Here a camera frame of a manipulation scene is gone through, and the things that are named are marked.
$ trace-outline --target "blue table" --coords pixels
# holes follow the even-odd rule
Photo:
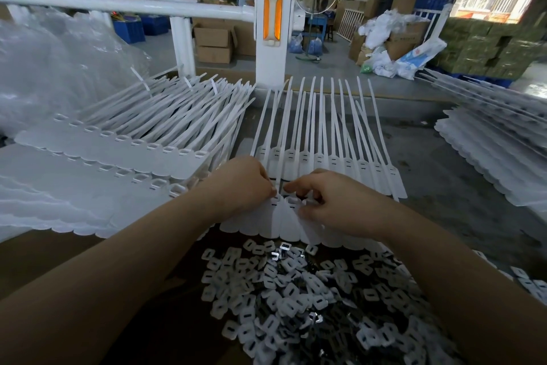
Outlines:
[[[325,42],[326,23],[327,23],[327,21],[328,21],[328,18],[327,18],[326,15],[323,15],[323,14],[314,15],[313,19],[311,19],[311,15],[306,14],[306,22],[304,24],[304,31],[294,30],[293,35],[298,35],[298,34],[301,33],[302,36],[309,36],[310,33],[306,30],[309,29],[310,24],[311,24],[311,26],[317,25],[317,26],[321,27],[321,34],[313,33],[313,35],[316,36],[317,38],[320,38],[321,43],[323,43],[323,42]]]

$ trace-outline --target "pallet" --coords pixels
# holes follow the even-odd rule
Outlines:
[[[449,73],[448,71],[445,71],[440,67],[430,66],[430,65],[428,65],[427,67],[432,69],[433,71],[440,72],[452,78],[457,78],[458,80],[474,79],[479,81],[485,81],[490,84],[499,85],[500,87],[503,87],[505,89],[508,89],[509,86],[514,81],[514,80],[510,80],[509,78],[493,78],[493,77],[486,77],[486,76],[475,76],[473,74]]]

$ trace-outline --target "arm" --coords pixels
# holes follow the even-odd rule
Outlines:
[[[98,363],[205,229],[274,195],[257,160],[234,159],[19,289],[0,302],[0,363]]]
[[[547,309],[458,238],[344,175],[318,170],[285,184],[322,204],[300,216],[386,244],[407,266],[472,362],[547,363]]]

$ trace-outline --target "blue bin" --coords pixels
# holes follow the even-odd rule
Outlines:
[[[112,21],[116,34],[128,44],[146,41],[142,22],[137,16],[124,16],[125,22]]]
[[[169,32],[170,21],[167,16],[141,15],[140,20],[144,28],[144,35],[162,35]]]

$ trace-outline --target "person's right hand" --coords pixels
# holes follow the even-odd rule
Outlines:
[[[304,205],[299,215],[342,232],[380,241],[386,228],[396,227],[416,213],[346,175],[316,169],[285,183],[288,193],[304,197],[313,190],[319,205]]]

